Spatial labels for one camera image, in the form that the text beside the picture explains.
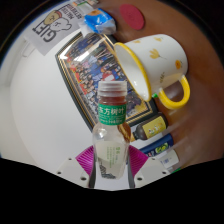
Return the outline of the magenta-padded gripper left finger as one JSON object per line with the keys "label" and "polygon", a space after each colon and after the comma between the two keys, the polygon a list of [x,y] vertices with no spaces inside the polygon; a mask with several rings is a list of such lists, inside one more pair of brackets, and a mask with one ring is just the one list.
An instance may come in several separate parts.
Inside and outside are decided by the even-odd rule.
{"label": "magenta-padded gripper left finger", "polygon": [[68,158],[56,174],[81,187],[93,188],[96,180],[94,148],[90,146],[75,158]]}

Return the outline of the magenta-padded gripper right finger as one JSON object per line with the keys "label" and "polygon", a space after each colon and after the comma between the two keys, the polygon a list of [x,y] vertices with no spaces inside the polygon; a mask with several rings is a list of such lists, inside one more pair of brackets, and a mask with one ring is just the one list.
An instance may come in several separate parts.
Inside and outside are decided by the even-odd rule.
{"label": "magenta-padded gripper right finger", "polygon": [[158,159],[148,157],[133,146],[129,147],[128,182],[131,189],[143,187],[169,174]]}

